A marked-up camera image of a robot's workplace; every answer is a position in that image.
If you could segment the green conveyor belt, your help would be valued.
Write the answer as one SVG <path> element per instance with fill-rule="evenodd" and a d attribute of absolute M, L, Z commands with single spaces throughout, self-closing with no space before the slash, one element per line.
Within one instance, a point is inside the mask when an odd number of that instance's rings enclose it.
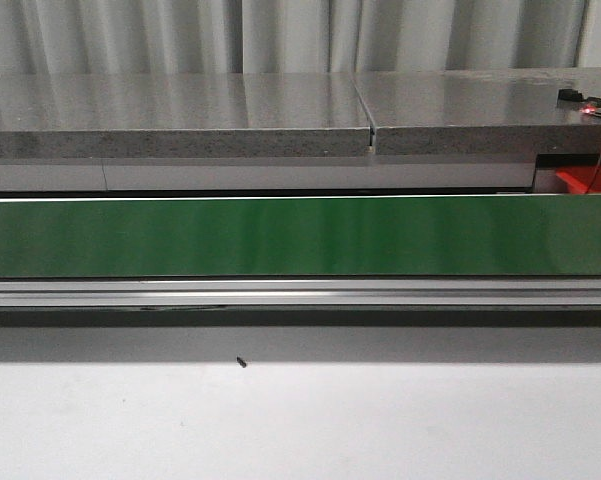
<path fill-rule="evenodd" d="M 0 278 L 601 276 L 601 195 L 0 202 Z"/>

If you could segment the grey stone countertop slab right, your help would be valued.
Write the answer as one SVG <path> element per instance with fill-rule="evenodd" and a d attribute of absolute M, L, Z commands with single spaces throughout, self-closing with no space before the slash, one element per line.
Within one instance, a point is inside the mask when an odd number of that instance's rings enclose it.
<path fill-rule="evenodd" d="M 558 101 L 601 97 L 601 68 L 365 72 L 354 82 L 379 155 L 593 154 L 601 118 Z"/>

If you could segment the grey stone countertop slab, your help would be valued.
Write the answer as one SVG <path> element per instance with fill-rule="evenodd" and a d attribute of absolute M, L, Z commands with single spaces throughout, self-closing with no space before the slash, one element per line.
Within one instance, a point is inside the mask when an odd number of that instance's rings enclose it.
<path fill-rule="evenodd" d="M 344 74 L 0 75 L 0 158 L 350 157 L 370 144 Z"/>
<path fill-rule="evenodd" d="M 601 68 L 365 72 L 354 82 L 379 155 L 593 154 L 601 118 L 558 101 L 601 97 Z"/>

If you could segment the red plastic bin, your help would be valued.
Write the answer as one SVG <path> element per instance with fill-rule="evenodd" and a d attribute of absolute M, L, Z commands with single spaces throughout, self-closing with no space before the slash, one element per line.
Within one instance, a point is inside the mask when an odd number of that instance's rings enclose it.
<path fill-rule="evenodd" d="M 555 173 L 569 193 L 601 193 L 601 164 L 596 155 L 559 155 Z"/>

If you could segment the black connector plug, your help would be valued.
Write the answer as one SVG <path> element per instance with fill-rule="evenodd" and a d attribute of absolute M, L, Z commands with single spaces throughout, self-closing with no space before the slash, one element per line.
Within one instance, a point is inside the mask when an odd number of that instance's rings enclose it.
<path fill-rule="evenodd" d="M 564 88 L 558 91 L 558 99 L 560 101 L 580 103 L 584 101 L 584 96 L 576 89 Z"/>

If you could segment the grey stone countertop slab left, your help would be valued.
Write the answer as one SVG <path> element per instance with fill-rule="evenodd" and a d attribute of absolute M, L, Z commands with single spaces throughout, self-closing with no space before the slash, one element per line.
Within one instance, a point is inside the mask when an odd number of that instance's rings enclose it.
<path fill-rule="evenodd" d="M 350 157 L 370 144 L 344 74 L 0 75 L 0 158 Z"/>

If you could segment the white cabinet panel under counter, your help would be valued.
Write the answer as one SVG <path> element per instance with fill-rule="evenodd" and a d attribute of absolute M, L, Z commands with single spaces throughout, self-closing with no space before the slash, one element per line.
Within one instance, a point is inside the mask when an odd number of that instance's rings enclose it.
<path fill-rule="evenodd" d="M 0 159 L 0 192 L 527 188 L 533 154 Z"/>

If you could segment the small circuit board red LED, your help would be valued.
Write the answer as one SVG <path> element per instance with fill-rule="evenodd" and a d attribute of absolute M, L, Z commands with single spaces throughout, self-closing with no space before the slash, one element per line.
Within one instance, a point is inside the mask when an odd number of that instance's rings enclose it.
<path fill-rule="evenodd" d="M 587 97 L 580 111 L 583 114 L 596 116 L 601 118 L 601 98 L 600 97 Z"/>

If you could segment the grey curtain backdrop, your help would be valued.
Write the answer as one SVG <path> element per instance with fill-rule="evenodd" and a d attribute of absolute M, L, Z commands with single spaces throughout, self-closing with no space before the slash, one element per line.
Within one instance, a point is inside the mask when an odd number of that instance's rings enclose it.
<path fill-rule="evenodd" d="M 0 1 L 0 75 L 601 66 L 601 1 Z"/>

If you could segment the aluminium conveyor side rail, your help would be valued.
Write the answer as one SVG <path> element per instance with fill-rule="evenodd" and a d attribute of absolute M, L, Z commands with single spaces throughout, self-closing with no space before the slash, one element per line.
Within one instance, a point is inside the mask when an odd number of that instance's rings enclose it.
<path fill-rule="evenodd" d="M 0 281 L 21 308 L 601 309 L 600 278 Z"/>

